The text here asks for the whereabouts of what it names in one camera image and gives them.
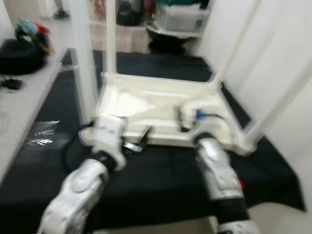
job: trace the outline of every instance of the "floor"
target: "floor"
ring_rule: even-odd
[[[56,74],[61,69],[60,59],[66,48],[74,47],[71,22],[47,21],[42,22],[51,30],[55,54],[50,56],[49,63],[38,73],[30,76],[21,76],[18,79],[25,81],[22,90],[11,93],[0,90],[0,181],[3,181],[7,168],[13,161],[24,138],[35,119],[40,106],[48,94]],[[139,227],[123,230],[100,232],[102,234],[211,234],[213,233],[209,219],[191,220],[187,222],[160,225],[154,227]]]

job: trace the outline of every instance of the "white vertical bar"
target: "white vertical bar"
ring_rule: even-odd
[[[116,0],[106,1],[106,72],[116,73]]]
[[[228,69],[229,69],[238,49],[239,49],[239,46],[242,43],[244,36],[245,36],[250,24],[253,21],[255,13],[257,12],[257,9],[260,5],[260,2],[261,2],[261,0],[254,0],[253,1],[253,4],[252,4],[252,6],[248,12],[247,18],[244,21],[243,26],[241,27],[241,30],[238,32],[238,35],[234,41],[234,44],[232,45],[232,47],[230,48],[230,51],[228,52],[225,59],[223,60],[221,67],[220,67],[219,71],[217,72],[216,76],[214,77],[214,79],[209,84],[212,87],[219,87],[221,85],[222,81],[224,80],[226,72],[228,71]]]
[[[273,123],[303,90],[312,77],[312,57],[309,55],[301,64],[299,72],[288,80],[293,80],[286,92],[279,97],[269,111],[256,122],[250,123],[244,131],[244,141],[256,143],[263,136],[263,131]]]
[[[78,72],[75,73],[81,119],[87,123],[94,116],[98,99],[94,58],[91,48],[87,0],[69,0]]]

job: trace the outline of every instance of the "black cloth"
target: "black cloth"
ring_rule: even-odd
[[[0,48],[0,74],[18,76],[35,73],[46,64],[46,56],[46,52],[36,43],[5,40]]]
[[[94,51],[94,61],[97,72],[101,72],[103,70],[102,51]],[[70,50],[66,52],[61,62],[65,66],[73,64]],[[208,81],[212,75],[212,70],[201,58],[122,52],[117,53],[117,72],[200,82]]]
[[[124,59],[124,62],[128,61],[126,57],[131,59],[129,63],[140,60],[141,56],[147,55],[118,54],[118,58]],[[153,58],[155,61],[159,59],[158,56],[149,55],[151,63]],[[206,81],[206,74],[193,76],[194,58],[181,59],[183,66],[188,64],[184,59],[190,60],[190,77]],[[95,55],[97,79],[101,83],[98,70],[102,69],[102,61],[97,60]],[[173,67],[178,67],[179,59],[163,57],[164,66],[169,67],[171,63]],[[194,63],[196,66],[204,64],[200,61]],[[144,63],[137,66],[130,66],[129,69],[148,74]],[[187,72],[187,68],[184,67],[182,71]],[[176,73],[169,73],[167,77],[181,78],[182,75],[186,77],[176,69]],[[222,90],[241,124],[246,125],[249,117],[227,89],[223,87]],[[59,193],[66,177],[60,154],[79,129],[76,100],[74,72],[60,72],[0,188],[3,230],[10,228],[14,234],[35,233],[44,209]],[[79,141],[75,141],[71,149],[71,153],[80,160],[88,151]],[[276,202],[305,210],[296,174],[265,137],[260,140],[251,157],[242,158],[232,152],[229,154],[234,169],[245,184],[244,194],[249,207],[263,202]],[[215,212],[207,199],[193,155],[193,149],[189,148],[150,146],[143,154],[130,156],[125,170],[111,176],[97,205],[94,228],[159,224],[213,215]]]

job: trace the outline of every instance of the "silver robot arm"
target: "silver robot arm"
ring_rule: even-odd
[[[259,234],[250,220],[239,180],[229,156],[210,134],[195,138],[196,163],[202,172],[218,220],[218,234]]]
[[[101,116],[94,127],[92,158],[63,181],[60,193],[43,213],[38,234],[82,234],[90,211],[99,202],[109,173],[122,170],[130,153],[140,153],[147,145],[149,127],[138,144],[123,137],[125,119]]]

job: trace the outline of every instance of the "clear plastic bin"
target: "clear plastic bin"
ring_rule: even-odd
[[[200,32],[207,15],[208,11],[200,9],[198,4],[188,6],[156,4],[154,25],[167,31]]]

